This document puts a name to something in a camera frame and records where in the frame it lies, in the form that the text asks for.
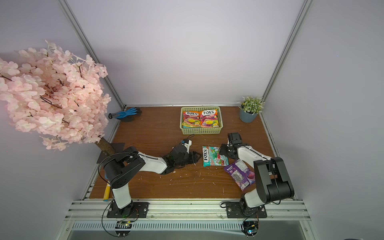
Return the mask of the teal Fox's candy bag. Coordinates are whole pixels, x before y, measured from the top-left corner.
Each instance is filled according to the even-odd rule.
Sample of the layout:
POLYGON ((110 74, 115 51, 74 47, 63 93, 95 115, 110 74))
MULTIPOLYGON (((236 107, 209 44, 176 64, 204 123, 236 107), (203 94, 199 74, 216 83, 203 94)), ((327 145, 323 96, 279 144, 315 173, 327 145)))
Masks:
POLYGON ((229 160, 226 156, 220 154, 219 147, 202 147, 203 150, 203 167, 210 166, 228 166, 229 160))

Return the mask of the purple candy bag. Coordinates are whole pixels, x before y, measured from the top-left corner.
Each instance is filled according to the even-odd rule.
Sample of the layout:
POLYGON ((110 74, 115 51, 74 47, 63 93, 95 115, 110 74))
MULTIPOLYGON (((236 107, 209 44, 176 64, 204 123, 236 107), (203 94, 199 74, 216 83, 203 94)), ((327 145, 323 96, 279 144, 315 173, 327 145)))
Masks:
POLYGON ((255 183, 255 173, 240 159, 224 167, 224 170, 233 178, 242 191, 255 183))

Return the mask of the yellow pink Fox's candy bag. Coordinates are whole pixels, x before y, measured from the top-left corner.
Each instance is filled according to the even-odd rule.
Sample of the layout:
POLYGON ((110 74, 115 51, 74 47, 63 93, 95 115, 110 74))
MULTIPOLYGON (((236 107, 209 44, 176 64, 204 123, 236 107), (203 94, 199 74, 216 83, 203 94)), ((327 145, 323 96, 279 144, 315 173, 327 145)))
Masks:
POLYGON ((200 121, 201 121, 202 128, 218 128, 219 127, 218 111, 215 109, 201 111, 200 121))

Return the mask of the red Fox's candy bag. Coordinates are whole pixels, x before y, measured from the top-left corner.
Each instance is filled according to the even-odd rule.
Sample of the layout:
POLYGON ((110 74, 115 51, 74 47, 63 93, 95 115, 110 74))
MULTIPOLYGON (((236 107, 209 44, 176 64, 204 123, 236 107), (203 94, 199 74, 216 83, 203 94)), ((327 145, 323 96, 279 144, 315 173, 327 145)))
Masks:
POLYGON ((200 112, 198 111, 184 111, 183 112, 183 121, 182 128, 200 128, 201 127, 201 119, 200 112))

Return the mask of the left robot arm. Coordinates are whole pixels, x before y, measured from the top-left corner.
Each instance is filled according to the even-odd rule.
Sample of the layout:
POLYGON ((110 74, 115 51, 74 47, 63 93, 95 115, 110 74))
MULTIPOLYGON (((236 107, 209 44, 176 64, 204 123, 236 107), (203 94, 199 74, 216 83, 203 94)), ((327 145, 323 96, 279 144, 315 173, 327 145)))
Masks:
POLYGON ((196 164, 202 155, 190 151, 191 145, 191 141, 184 140, 163 157, 146 155, 135 147, 129 147, 120 153, 106 157, 101 162, 101 166, 107 176, 106 181, 111 186, 114 197, 113 207, 120 211, 133 207, 129 182, 138 172, 167 175, 186 165, 196 164))

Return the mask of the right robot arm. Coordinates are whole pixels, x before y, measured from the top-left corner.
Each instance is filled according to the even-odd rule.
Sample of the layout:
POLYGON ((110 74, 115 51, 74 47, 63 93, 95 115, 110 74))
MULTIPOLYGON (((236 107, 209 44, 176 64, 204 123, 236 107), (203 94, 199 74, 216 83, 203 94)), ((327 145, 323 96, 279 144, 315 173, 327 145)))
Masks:
POLYGON ((254 167, 256 188, 242 197, 245 207, 252 209, 294 197, 295 190, 282 158, 261 154, 243 143, 238 133, 228 134, 228 143, 221 145, 220 154, 254 167))

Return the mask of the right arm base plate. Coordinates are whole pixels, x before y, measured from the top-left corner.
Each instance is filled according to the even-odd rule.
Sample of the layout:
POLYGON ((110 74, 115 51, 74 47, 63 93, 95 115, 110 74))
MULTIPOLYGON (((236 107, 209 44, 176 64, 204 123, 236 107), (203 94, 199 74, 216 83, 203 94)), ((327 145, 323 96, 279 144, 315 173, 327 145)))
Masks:
POLYGON ((267 218, 267 212, 264 205, 250 208, 243 200, 240 200, 239 202, 223 202, 220 207, 226 209, 227 218, 229 219, 267 218))

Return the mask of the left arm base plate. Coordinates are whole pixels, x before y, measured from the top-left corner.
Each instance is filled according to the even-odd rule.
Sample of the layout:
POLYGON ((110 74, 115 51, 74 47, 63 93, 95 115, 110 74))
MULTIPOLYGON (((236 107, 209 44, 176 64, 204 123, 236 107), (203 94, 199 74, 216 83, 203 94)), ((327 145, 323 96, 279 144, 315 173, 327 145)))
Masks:
POLYGON ((107 218, 146 218, 150 203, 131 202, 123 209, 119 209, 115 201, 108 209, 107 218))

